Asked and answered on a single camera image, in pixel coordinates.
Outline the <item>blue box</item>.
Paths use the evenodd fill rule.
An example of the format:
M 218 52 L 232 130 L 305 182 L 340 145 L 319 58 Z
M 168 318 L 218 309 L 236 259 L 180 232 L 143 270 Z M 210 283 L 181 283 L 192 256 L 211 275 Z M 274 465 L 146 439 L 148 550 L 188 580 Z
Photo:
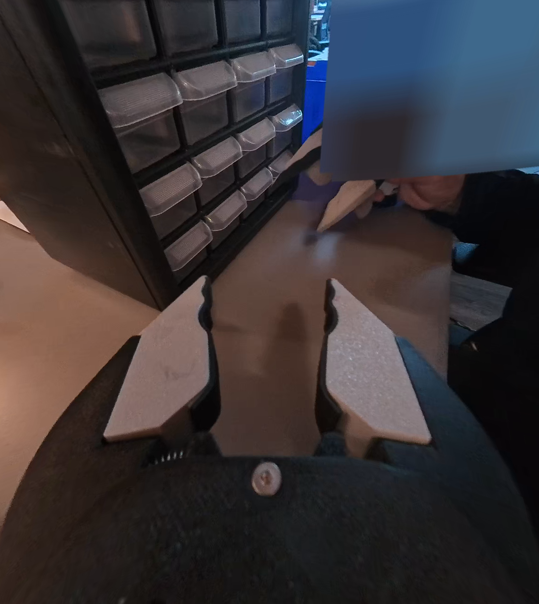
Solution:
M 306 67 L 302 143 L 322 124 L 325 108 L 327 57 L 313 57 Z

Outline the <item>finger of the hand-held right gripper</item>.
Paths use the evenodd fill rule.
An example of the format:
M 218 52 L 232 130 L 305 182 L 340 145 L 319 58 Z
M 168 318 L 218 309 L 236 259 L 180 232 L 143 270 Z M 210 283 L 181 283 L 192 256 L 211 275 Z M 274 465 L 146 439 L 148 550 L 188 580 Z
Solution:
M 320 166 L 322 134 L 323 128 L 318 127 L 289 160 L 289 178 L 305 174 L 318 186 L 327 185 L 332 181 L 332 175 L 322 172 Z
M 334 226 L 371 199 L 377 190 L 374 180 L 348 181 L 341 185 L 338 193 L 327 204 L 317 227 L 317 232 L 324 232 Z

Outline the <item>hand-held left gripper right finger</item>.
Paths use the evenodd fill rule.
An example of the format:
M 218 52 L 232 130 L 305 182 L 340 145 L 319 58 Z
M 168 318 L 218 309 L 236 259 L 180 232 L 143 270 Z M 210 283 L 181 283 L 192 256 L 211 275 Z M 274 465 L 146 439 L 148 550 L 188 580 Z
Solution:
M 334 278 L 325 290 L 316 423 L 321 434 L 340 435 L 354 458 L 382 441 L 432 442 L 396 336 Z

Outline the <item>person's right forearm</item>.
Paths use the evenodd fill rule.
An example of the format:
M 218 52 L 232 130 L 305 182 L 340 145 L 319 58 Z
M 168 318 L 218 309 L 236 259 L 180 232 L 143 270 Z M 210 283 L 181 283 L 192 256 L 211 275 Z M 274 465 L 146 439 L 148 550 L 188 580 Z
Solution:
M 539 245 L 539 175 L 520 170 L 467 175 L 451 230 L 465 243 L 520 239 Z

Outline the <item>person's right hand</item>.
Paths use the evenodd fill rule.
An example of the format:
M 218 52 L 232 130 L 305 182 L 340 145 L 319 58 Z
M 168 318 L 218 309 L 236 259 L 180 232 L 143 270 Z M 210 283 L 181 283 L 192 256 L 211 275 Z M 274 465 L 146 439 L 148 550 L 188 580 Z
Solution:
M 419 211 L 455 213 L 461 202 L 466 175 L 426 176 L 398 181 L 398 195 Z

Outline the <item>black drawer cabinet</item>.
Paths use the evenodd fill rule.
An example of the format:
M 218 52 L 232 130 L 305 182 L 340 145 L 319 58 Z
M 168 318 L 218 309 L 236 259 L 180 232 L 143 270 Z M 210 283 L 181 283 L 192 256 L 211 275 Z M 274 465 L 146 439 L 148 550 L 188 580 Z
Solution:
M 195 279 L 153 246 L 55 2 L 0 1 L 0 198 L 54 260 L 164 309 Z

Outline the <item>person's dark clothing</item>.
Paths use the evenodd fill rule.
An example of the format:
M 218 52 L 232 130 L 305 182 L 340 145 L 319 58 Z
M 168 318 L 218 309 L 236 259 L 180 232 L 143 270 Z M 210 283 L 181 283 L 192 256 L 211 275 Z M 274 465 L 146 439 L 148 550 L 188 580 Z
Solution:
M 539 539 L 539 254 L 501 318 L 461 345 L 452 377 L 507 462 Z

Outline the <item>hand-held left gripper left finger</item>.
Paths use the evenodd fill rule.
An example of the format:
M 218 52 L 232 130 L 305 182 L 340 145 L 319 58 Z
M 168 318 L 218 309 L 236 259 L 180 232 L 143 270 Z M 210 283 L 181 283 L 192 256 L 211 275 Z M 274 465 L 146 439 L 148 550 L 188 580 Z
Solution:
M 198 278 L 139 335 L 103 438 L 160 437 L 174 446 L 208 432 L 221 411 L 212 285 Z

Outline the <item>set of clear plastic drawers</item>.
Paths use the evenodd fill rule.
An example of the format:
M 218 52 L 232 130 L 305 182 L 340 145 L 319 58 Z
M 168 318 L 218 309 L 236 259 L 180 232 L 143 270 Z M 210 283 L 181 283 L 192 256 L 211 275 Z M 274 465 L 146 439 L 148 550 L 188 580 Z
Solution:
M 216 278 L 297 186 L 308 1 L 56 1 L 178 284 Z

